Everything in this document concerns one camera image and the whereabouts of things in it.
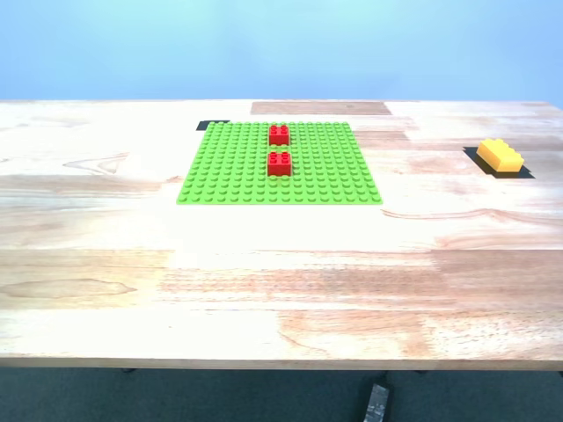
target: light wood panel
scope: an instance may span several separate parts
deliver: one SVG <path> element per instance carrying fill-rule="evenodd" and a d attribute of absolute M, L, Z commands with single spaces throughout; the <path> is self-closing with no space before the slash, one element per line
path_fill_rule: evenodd
<path fill-rule="evenodd" d="M 384 204 L 178 207 L 214 119 L 348 121 Z M 0 103 L 0 365 L 563 370 L 561 274 L 546 103 Z"/>

